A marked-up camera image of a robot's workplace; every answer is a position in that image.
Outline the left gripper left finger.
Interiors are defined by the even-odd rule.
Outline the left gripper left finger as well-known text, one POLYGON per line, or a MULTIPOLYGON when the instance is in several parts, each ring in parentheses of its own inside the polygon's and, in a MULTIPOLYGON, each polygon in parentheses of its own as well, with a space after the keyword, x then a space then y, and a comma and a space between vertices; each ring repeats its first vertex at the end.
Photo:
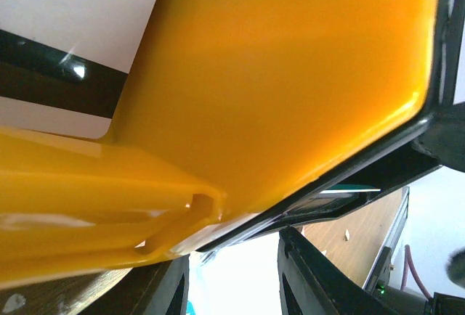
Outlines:
POLYGON ((143 298, 142 314, 186 314, 189 264, 189 255, 158 264, 143 298))

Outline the black bin with teal cards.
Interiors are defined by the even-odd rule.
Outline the black bin with teal cards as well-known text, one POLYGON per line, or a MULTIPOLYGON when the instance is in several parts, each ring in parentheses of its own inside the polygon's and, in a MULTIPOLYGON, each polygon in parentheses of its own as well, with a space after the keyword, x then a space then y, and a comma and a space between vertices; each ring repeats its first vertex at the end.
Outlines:
POLYGON ((464 0, 439 0, 432 75, 426 102, 403 126, 358 152, 290 197, 198 250, 234 245, 287 226, 332 221, 354 212, 444 165, 464 170, 464 101, 456 98, 464 75, 464 0), (331 191, 365 184, 379 192, 331 191))

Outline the yellow bin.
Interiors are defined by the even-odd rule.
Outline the yellow bin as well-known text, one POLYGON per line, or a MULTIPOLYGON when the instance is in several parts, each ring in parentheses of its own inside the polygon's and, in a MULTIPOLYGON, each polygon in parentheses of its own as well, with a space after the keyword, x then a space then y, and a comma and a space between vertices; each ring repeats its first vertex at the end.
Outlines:
POLYGON ((1 287, 231 232, 426 102, 439 0, 156 0, 104 136, 1 124, 1 287))

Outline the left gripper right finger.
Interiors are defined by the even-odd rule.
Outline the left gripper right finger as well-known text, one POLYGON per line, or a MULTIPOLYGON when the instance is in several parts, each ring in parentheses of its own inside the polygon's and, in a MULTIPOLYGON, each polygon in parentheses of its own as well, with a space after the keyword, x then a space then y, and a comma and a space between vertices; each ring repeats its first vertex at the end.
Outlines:
POLYGON ((297 229, 279 232, 278 278, 283 314, 396 314, 333 265, 297 229))

